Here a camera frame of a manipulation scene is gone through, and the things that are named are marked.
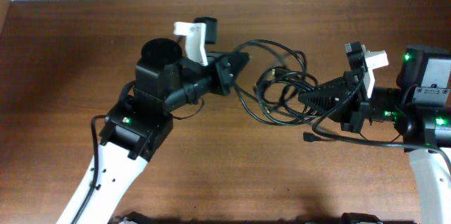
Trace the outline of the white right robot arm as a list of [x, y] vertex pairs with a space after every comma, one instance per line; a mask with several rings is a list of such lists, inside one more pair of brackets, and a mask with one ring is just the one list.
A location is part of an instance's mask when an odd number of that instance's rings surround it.
[[402, 137], [419, 192], [424, 223], [450, 222], [450, 51], [409, 45], [395, 88], [377, 87], [374, 70], [388, 65], [385, 51], [345, 45], [350, 70], [299, 94], [299, 102], [359, 133], [365, 120], [391, 122]]

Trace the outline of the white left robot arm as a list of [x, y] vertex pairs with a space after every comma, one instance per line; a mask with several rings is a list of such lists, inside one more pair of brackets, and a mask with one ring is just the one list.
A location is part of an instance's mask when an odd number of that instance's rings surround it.
[[91, 119], [94, 154], [59, 223], [107, 223], [173, 129], [172, 112], [197, 104], [208, 93], [229, 94], [249, 54], [213, 52], [207, 62], [203, 66], [183, 56], [172, 39], [153, 39], [142, 47], [135, 79], [100, 117], [100, 132], [95, 127], [98, 116]]

